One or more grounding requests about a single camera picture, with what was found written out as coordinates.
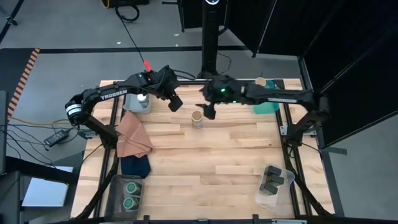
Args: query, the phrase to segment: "black curtain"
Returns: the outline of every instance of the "black curtain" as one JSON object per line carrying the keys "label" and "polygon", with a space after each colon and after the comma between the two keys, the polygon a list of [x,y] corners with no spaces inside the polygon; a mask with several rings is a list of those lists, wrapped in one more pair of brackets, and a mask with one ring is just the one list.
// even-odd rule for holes
{"label": "black curtain", "polygon": [[302,55],[342,0],[278,0],[259,53]]}
{"label": "black curtain", "polygon": [[304,55],[312,87],[322,90],[396,22],[398,1],[348,0]]}
{"label": "black curtain", "polygon": [[398,29],[354,64],[327,93],[331,118],[323,123],[325,145],[333,144],[398,112]]}
{"label": "black curtain", "polygon": [[229,0],[228,28],[253,53],[262,37],[274,0]]}
{"label": "black curtain", "polygon": [[[184,18],[184,26],[188,28],[199,28],[201,27],[202,19],[202,6],[204,0],[183,0],[182,11]],[[217,4],[218,10],[218,25],[224,25],[225,13],[226,13],[227,0],[220,0]]]}

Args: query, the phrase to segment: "gray floor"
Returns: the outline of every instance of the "gray floor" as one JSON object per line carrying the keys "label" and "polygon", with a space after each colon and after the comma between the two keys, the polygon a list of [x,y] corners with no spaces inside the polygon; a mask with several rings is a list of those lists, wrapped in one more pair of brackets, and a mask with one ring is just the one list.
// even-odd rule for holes
{"label": "gray floor", "polygon": [[[140,19],[128,25],[134,40],[140,47],[175,47],[201,45],[200,30],[181,33],[176,6],[161,5],[161,0],[151,0],[148,6],[141,6]],[[16,0],[0,0],[0,4],[12,11]],[[39,0],[26,0],[16,20],[20,24],[10,27],[2,48],[39,47],[41,49],[107,48],[132,47],[126,31],[113,10],[105,10],[98,0],[53,0],[43,3]],[[242,45],[230,32],[220,36],[220,45]],[[256,78],[261,74],[266,78],[300,78],[299,66],[294,57],[265,55],[251,58],[247,51],[220,52],[233,59],[228,72],[236,78]],[[201,67],[201,52],[151,52],[143,53],[153,69],[164,65],[196,74]],[[218,57],[218,70],[228,67],[228,60]],[[129,75],[144,69],[137,53],[100,54],[40,54],[29,77],[24,93],[14,116],[35,122],[51,122],[65,118],[64,104],[86,88],[93,88],[100,80],[123,80]],[[338,188],[343,201],[345,214],[349,217],[398,218],[393,178],[393,167],[385,167],[398,159],[394,153],[396,141],[376,141],[372,133],[382,131],[394,134],[393,125],[369,129],[370,134],[354,136],[341,144],[346,144],[349,155],[333,156]],[[43,140],[52,130],[24,129],[37,139]],[[374,150],[374,141],[380,149]],[[43,149],[46,157],[53,161],[79,154],[85,141],[78,138],[63,145],[54,146],[50,152]],[[30,150],[35,157],[45,161],[38,153]],[[12,150],[8,154],[15,156]],[[34,159],[22,153],[24,159]],[[390,173],[380,173],[389,169]],[[62,212],[51,213],[32,223],[47,223],[65,218],[70,203]]]}

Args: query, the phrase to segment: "wooden table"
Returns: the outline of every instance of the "wooden table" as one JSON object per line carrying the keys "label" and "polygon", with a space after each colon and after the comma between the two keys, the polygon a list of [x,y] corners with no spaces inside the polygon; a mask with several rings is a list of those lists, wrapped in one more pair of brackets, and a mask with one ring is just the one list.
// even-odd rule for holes
{"label": "wooden table", "polygon": [[[101,86],[112,82],[101,81]],[[302,89],[299,79],[284,82],[286,89]],[[252,214],[259,218],[283,218],[254,201],[265,166],[285,167],[275,114],[257,115],[247,105],[218,105],[215,120],[205,119],[203,128],[193,129],[191,115],[200,110],[195,103],[204,102],[200,88],[184,85],[176,90],[183,101],[176,113],[170,112],[168,101],[154,99],[152,113],[139,115],[155,146],[155,152],[149,156],[152,172],[145,179],[139,219],[144,215],[150,215],[151,220],[250,219]],[[123,101],[119,102],[117,122]],[[112,100],[98,103],[93,116],[108,124],[112,104]],[[280,109],[285,121],[282,105]],[[299,105],[291,105],[290,111],[294,123],[306,113]],[[317,146],[310,137],[303,141]],[[99,144],[99,139],[89,140],[85,156]],[[299,151],[308,188],[325,209],[333,212],[318,152],[306,146]],[[104,149],[100,148],[82,165],[71,217],[77,216],[96,192],[103,156]],[[302,196],[296,189],[304,214]],[[106,192],[103,197],[102,215],[107,195]],[[289,210],[291,213],[285,218],[294,217],[292,209]]]}

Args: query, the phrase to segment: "orange striped tape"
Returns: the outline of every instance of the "orange striped tape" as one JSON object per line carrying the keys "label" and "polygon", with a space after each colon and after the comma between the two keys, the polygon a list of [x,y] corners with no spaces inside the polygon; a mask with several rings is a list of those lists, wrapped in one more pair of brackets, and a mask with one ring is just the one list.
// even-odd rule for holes
{"label": "orange striped tape", "polygon": [[25,85],[27,83],[27,80],[29,78],[30,72],[33,69],[33,66],[36,62],[37,56],[39,55],[40,49],[34,49],[30,55],[30,59],[28,60],[24,72],[22,72],[21,78],[19,79],[17,88],[15,89],[15,92],[11,98],[10,103],[8,104],[8,121],[10,120],[10,117],[14,113],[15,109],[17,108],[17,104],[19,101],[19,98],[22,95],[22,91],[24,91]]}

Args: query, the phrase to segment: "brown cloth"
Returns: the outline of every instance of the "brown cloth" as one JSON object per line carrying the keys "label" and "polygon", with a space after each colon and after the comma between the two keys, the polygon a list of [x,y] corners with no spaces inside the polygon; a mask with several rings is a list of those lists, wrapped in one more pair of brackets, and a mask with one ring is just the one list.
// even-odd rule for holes
{"label": "brown cloth", "polygon": [[126,111],[116,131],[118,132],[118,157],[138,158],[152,152],[152,145],[141,121],[130,111]]}

